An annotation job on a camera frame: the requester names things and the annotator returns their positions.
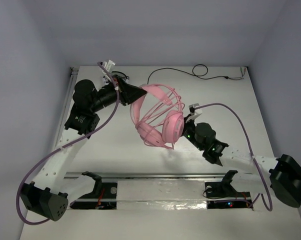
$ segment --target headphone ear cup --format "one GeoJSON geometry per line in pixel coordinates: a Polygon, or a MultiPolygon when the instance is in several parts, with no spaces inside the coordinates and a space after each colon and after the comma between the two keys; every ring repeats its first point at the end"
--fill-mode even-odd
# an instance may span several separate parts
{"type": "Polygon", "coordinates": [[[141,139],[148,145],[162,147],[165,144],[163,142],[161,133],[145,122],[141,122],[138,125],[137,132],[141,139]]]}
{"type": "Polygon", "coordinates": [[[174,144],[182,136],[184,129],[183,113],[171,110],[167,113],[162,126],[161,137],[165,143],[174,144]]]}

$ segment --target white wall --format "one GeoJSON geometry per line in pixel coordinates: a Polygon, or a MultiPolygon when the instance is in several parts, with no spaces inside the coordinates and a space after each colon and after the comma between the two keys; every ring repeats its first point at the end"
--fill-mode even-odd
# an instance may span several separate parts
{"type": "Polygon", "coordinates": [[[249,73],[274,153],[301,165],[301,0],[286,2],[249,73]]]}
{"type": "Polygon", "coordinates": [[[68,65],[38,23],[44,21],[33,1],[0,0],[0,240],[20,237],[16,191],[52,145],[69,80],[68,65]]]}
{"type": "Polygon", "coordinates": [[[285,0],[35,0],[71,66],[248,66],[285,0]]]}

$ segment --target screw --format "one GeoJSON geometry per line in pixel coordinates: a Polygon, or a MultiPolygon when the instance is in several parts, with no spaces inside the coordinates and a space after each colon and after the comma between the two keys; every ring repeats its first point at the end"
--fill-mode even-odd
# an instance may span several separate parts
{"type": "Polygon", "coordinates": [[[206,187],[206,193],[209,193],[209,194],[211,194],[213,192],[213,188],[212,188],[212,186],[207,186],[206,187]]]}
{"type": "Polygon", "coordinates": [[[113,186],[110,188],[110,193],[111,194],[116,194],[117,193],[117,187],[113,186]]]}

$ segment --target black cable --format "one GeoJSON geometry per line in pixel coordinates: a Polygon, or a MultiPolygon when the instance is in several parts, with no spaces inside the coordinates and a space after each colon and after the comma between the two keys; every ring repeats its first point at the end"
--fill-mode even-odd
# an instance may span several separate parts
{"type": "Polygon", "coordinates": [[[211,199],[211,200],[217,200],[217,199],[224,199],[224,198],[226,198],[226,196],[223,196],[223,197],[207,197],[207,195],[204,196],[204,194],[207,193],[206,191],[207,191],[207,190],[205,190],[205,191],[202,193],[202,196],[203,196],[204,198],[211,199]]]}
{"type": "Polygon", "coordinates": [[[229,77],[229,76],[223,76],[223,75],[204,78],[204,76],[206,76],[209,73],[209,68],[206,65],[204,65],[204,64],[197,64],[197,65],[195,65],[192,68],[192,70],[191,70],[192,73],[189,73],[189,72],[183,71],[183,70],[179,70],[179,69],[176,69],[176,68],[172,68],[172,67],[163,67],[163,68],[156,69],[156,70],[152,71],[151,74],[148,76],[147,84],[150,83],[150,78],[153,75],[153,73],[155,73],[155,72],[157,72],[159,70],[166,70],[166,69],[175,70],[175,71],[178,71],[178,72],[181,72],[181,73],[185,73],[185,74],[197,77],[197,78],[202,79],[202,80],[210,80],[210,79],[217,79],[217,78],[225,78],[225,79],[230,79],[230,80],[241,80],[241,79],[243,79],[243,76],[229,77]],[[194,69],[196,67],[199,67],[199,66],[202,66],[202,67],[206,68],[206,72],[204,74],[202,74],[202,75],[197,75],[197,74],[194,73],[194,69]]]}
{"type": "Polygon", "coordinates": [[[124,78],[124,79],[130,79],[130,77],[129,76],[127,76],[125,73],[123,73],[123,72],[121,72],[121,71],[112,71],[111,72],[112,74],[121,74],[121,75],[123,75],[122,77],[124,78]]]}
{"type": "Polygon", "coordinates": [[[245,75],[246,72],[247,72],[247,67],[244,67],[244,73],[243,73],[242,67],[240,67],[240,72],[241,72],[241,76],[244,77],[244,75],[245,75]]]}

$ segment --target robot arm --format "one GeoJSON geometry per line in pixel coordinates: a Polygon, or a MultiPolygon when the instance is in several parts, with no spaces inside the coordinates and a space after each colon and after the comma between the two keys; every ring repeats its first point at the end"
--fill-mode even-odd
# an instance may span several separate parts
{"type": "MultiPolygon", "coordinates": [[[[112,61],[103,65],[107,71],[103,70],[103,74],[108,79],[108,72],[112,72],[114,65],[112,61]]],[[[78,138],[79,135],[79,138],[83,138],[94,131],[100,120],[96,112],[115,103],[117,91],[119,102],[124,106],[147,93],[142,88],[126,83],[121,76],[113,75],[112,78],[116,87],[108,84],[98,91],[88,79],[75,85],[74,105],[59,140],[61,150],[48,159],[30,184],[24,183],[22,186],[20,197],[28,210],[57,221],[70,203],[85,194],[100,192],[102,179],[91,172],[84,172],[77,179],[63,185],[64,176],[72,161],[90,137],[75,141],[76,143],[67,148],[62,146],[69,145],[70,140],[78,138]]]]}
{"type": "Polygon", "coordinates": [[[291,156],[253,156],[229,146],[216,139],[216,132],[208,123],[195,125],[195,119],[202,113],[198,103],[189,109],[190,114],[184,118],[183,136],[203,151],[202,156],[211,164],[236,169],[230,170],[221,182],[205,183],[208,198],[225,198],[240,192],[264,194],[268,188],[284,204],[293,208],[301,206],[301,166],[291,156]]]}

